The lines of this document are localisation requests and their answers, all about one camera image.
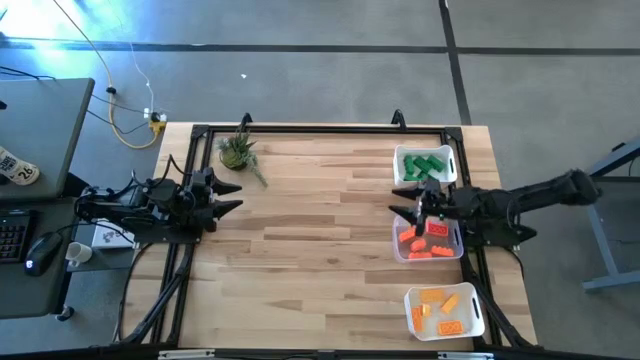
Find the black backlit keyboard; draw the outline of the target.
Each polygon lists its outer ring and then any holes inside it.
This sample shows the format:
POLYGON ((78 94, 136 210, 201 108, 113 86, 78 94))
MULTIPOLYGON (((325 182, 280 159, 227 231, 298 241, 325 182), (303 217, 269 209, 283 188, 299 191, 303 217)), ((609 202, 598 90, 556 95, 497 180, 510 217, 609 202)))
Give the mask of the black backlit keyboard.
POLYGON ((34 210, 0 210, 0 264, 24 261, 36 218, 34 210))

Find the clear plastic bin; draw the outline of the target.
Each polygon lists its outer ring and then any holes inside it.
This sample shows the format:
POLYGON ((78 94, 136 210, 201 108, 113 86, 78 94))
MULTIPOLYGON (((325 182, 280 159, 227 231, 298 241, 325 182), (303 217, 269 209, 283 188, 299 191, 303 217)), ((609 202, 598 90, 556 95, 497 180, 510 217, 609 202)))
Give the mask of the clear plastic bin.
POLYGON ((464 253, 464 248, 462 243, 462 235, 459 230, 458 223, 455 220, 450 220, 446 218, 440 219, 438 217, 433 217, 433 216, 429 216, 426 219, 426 222, 427 221, 446 223, 447 226, 449 227, 449 235, 447 237, 431 236, 426 233, 426 230, 424 230, 424 233, 422 235, 416 234, 416 237, 412 241, 400 243, 398 241, 398 234, 400 232, 405 231, 407 228, 409 228, 412 225, 406 220, 404 220, 403 218, 401 218, 400 216, 395 217, 393 222, 393 228, 392 228, 392 247, 393 247, 393 251, 396 259, 399 262, 404 262, 404 263, 445 261, 445 260, 459 259, 464 253), (443 246, 443 247, 452 248, 455 251, 455 256, 454 257, 434 257, 433 256, 432 258, 429 258, 429 259, 415 259, 415 260, 409 259, 408 255, 409 253, 412 252, 410 250, 410 244, 414 240, 417 240, 419 238, 423 238, 427 242, 426 249, 421 252, 430 252, 430 249, 432 246, 443 246))

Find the black metal table frame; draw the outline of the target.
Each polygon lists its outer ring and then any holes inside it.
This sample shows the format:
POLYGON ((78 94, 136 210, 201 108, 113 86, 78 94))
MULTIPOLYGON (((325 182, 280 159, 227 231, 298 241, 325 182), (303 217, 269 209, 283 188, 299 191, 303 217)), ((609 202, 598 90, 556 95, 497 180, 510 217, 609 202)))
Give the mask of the black metal table frame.
POLYGON ((451 131, 256 124, 251 134, 264 180, 216 167, 241 186, 241 206, 196 247, 179 346, 424 349, 408 330, 405 293, 462 275, 454 260, 395 259, 392 158, 399 145, 437 147, 451 131))

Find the white printed can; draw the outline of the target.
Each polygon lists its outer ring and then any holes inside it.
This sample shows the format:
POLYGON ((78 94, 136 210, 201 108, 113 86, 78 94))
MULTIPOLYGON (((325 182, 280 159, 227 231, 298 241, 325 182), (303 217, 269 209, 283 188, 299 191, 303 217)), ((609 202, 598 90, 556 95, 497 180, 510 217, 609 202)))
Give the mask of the white printed can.
POLYGON ((37 181, 40 169, 0 146, 0 174, 19 186, 28 186, 37 181))

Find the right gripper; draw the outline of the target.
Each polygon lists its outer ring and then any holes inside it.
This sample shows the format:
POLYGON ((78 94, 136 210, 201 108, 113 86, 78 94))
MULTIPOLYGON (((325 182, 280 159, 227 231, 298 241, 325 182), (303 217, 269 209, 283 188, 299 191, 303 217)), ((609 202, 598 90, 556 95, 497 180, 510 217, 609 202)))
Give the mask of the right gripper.
POLYGON ((406 199, 421 197, 421 212, 418 208, 388 206, 392 212, 409 222, 416 230, 423 229, 423 214, 456 220, 471 216, 471 208, 468 205, 456 203, 452 196, 442 192, 437 180, 420 181, 408 187, 393 189, 392 193, 406 199))

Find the white plastic bin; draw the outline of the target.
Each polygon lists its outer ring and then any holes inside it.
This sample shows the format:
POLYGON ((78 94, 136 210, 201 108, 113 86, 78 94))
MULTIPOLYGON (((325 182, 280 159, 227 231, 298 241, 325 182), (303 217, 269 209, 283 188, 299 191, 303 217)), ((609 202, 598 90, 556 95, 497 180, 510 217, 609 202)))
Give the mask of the white plastic bin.
POLYGON ((441 285, 429 287, 412 287, 404 296, 404 307, 407 318, 407 326, 411 334, 420 341, 448 340, 456 338, 476 337, 484 334, 485 323, 480 309, 479 298, 473 285, 467 282, 454 285, 441 285), (420 300, 420 291, 423 289, 442 289, 445 298, 442 302, 423 303, 420 300), (452 294, 460 296, 460 302, 450 314, 440 312, 444 301, 452 294), (424 317, 422 332, 416 333, 411 320, 411 308, 428 304, 431 306, 431 315, 424 317), (437 324, 442 321, 460 320, 465 332, 461 335, 440 336, 437 332, 437 324))
MULTIPOLYGON (((404 176, 406 175, 403 158, 406 155, 411 155, 413 159, 416 156, 422 157, 424 159, 427 159, 430 155, 438 157, 440 160, 446 163, 446 169, 443 172, 437 172, 432 168, 428 172, 428 174, 435 177, 435 180, 438 180, 441 186, 447 186, 457 181, 458 172, 454 160, 454 153, 453 149, 449 145, 442 145, 438 148, 409 148, 398 145, 395 148, 395 154, 393 158, 394 182, 397 187, 407 187, 417 183, 416 181, 406 182, 403 180, 404 176)), ((415 167, 414 174, 418 174, 420 172, 421 171, 417 167, 415 167)))

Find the white mug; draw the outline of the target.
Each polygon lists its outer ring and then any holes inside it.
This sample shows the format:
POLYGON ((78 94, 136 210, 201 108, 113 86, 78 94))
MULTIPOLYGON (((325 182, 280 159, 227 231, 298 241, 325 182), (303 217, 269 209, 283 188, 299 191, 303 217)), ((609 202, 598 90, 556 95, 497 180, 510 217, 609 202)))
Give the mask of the white mug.
POLYGON ((88 262, 92 255, 93 250, 90 246, 79 242, 71 242, 67 247, 65 259, 69 266, 78 267, 79 265, 88 262))

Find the silver metal bracket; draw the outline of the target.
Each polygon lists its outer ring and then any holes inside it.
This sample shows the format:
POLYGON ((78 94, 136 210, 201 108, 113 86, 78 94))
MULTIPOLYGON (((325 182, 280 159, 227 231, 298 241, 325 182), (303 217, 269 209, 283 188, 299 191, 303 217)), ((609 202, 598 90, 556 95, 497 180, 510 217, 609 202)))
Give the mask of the silver metal bracket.
POLYGON ((483 352, 438 352, 438 360, 495 360, 494 354, 483 352))
POLYGON ((212 360, 215 351, 207 349, 178 349, 160 351, 157 360, 212 360))

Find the potted succulent plant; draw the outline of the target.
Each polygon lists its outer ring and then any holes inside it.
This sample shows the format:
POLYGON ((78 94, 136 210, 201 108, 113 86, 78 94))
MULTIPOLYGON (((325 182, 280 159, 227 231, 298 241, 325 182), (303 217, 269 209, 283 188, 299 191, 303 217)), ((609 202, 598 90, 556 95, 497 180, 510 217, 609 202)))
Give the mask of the potted succulent plant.
POLYGON ((250 132, 243 126, 238 126, 231 136, 216 140, 219 160, 226 168, 236 172, 247 170, 263 187, 267 187, 268 182, 260 170, 258 157, 252 150, 255 144, 256 141, 250 140, 250 132))

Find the black computer mouse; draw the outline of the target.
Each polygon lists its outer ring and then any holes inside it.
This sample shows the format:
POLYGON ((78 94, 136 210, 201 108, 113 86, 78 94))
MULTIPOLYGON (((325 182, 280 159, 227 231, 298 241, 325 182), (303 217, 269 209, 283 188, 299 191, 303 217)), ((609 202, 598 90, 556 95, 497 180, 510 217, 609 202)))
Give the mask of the black computer mouse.
POLYGON ((42 234, 29 248, 24 271, 28 276, 39 277, 43 275, 56 256, 63 238, 58 232, 46 232, 42 234))

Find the dark grey desk top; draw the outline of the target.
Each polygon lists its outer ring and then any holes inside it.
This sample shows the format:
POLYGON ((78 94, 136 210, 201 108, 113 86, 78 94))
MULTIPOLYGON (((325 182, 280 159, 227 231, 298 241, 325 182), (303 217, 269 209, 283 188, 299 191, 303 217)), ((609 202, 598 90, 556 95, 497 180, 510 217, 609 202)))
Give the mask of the dark grey desk top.
POLYGON ((60 314, 66 304, 71 274, 65 253, 78 221, 74 200, 8 204, 0 210, 34 210, 37 212, 31 245, 46 232, 58 232, 62 244, 48 270, 39 277, 28 276, 24 263, 0 264, 0 319, 40 317, 60 314))

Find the white printed box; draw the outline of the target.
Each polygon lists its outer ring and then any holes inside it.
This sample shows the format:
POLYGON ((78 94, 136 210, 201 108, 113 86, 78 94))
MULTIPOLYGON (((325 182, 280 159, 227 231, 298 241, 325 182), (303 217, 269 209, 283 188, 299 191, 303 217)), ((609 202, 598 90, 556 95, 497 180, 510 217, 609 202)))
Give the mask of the white printed box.
POLYGON ((96 249, 135 248, 135 235, 108 222, 106 219, 95 221, 95 231, 91 246, 96 249))

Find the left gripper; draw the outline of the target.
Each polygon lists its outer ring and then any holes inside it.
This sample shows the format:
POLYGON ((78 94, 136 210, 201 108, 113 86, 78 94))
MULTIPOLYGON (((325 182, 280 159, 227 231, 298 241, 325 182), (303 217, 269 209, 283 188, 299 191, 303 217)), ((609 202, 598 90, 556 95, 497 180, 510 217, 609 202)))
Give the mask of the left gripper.
POLYGON ((170 228, 181 231, 215 232, 217 222, 232 210, 241 206, 243 200, 215 200, 211 203, 212 192, 226 195, 238 192, 240 185, 220 180, 212 167, 196 171, 186 187, 174 183, 170 201, 170 228))

